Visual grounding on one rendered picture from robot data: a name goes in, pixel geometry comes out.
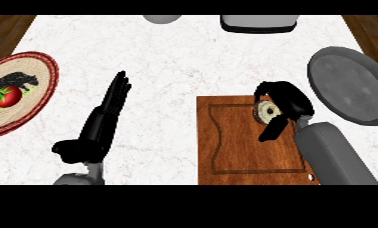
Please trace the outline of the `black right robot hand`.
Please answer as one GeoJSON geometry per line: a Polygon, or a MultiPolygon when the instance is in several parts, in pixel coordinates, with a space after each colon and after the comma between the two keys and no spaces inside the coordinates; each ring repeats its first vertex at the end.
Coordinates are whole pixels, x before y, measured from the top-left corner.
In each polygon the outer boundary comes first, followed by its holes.
{"type": "Polygon", "coordinates": [[[262,81],[254,92],[254,102],[258,102],[259,97],[264,95],[268,95],[280,114],[268,122],[258,136],[259,142],[277,139],[288,125],[288,120],[296,121],[302,116],[311,117],[314,115],[313,105],[307,96],[289,82],[262,81]]]}

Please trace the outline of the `brown wooden cutting board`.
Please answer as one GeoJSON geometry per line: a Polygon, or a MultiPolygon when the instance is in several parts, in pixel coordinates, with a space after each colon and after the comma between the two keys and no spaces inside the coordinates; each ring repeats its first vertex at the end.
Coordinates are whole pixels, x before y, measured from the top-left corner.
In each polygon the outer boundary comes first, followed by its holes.
{"type": "Polygon", "coordinates": [[[252,96],[197,96],[197,183],[317,185],[293,143],[295,122],[276,140],[259,142],[252,96]]]}

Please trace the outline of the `grey appliance with black base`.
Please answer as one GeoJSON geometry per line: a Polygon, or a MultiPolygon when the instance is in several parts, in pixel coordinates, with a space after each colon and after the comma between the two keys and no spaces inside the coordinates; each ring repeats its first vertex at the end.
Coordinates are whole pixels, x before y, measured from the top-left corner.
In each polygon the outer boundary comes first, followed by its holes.
{"type": "Polygon", "coordinates": [[[220,25],[234,33],[286,33],[293,30],[296,20],[298,15],[221,15],[220,25]]]}

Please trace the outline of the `grey round object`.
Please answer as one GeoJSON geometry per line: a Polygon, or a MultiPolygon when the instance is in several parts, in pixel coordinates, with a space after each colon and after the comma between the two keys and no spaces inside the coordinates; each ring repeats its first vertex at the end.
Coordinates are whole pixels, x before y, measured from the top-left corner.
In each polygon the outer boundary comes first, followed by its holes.
{"type": "Polygon", "coordinates": [[[180,15],[144,15],[143,18],[153,24],[169,24],[180,18],[180,15]]]}

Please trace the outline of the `beige plate with red rim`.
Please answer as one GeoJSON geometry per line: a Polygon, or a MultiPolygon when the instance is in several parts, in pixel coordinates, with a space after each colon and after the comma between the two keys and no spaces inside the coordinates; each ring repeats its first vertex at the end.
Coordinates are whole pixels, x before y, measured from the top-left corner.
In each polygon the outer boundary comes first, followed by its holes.
{"type": "Polygon", "coordinates": [[[38,85],[26,84],[20,101],[0,108],[0,136],[16,130],[44,108],[59,82],[59,67],[54,59],[41,52],[22,52],[0,60],[0,78],[13,72],[35,75],[38,85]]]}

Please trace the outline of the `black leafy food item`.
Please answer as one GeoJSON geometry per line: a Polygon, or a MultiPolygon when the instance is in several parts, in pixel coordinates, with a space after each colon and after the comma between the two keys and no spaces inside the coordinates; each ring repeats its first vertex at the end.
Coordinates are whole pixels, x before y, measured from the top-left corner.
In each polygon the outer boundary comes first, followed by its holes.
{"type": "Polygon", "coordinates": [[[0,78],[0,88],[14,86],[28,90],[26,84],[36,86],[38,80],[35,75],[26,75],[23,72],[13,72],[0,78]]]}

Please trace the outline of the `red tomato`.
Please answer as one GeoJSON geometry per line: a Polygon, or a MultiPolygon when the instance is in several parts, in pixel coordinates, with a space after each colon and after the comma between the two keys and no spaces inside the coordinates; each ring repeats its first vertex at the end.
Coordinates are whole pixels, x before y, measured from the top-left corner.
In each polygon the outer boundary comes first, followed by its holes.
{"type": "Polygon", "coordinates": [[[0,108],[11,107],[22,98],[22,91],[14,86],[0,88],[0,108]]]}

